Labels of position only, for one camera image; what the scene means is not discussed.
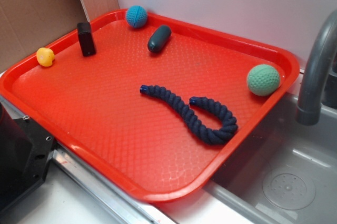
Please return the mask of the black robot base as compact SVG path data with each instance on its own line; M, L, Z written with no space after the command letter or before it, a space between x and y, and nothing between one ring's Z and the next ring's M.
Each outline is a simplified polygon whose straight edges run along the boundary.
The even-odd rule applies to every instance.
M41 186L56 140L33 119L13 119L1 105L1 215Z

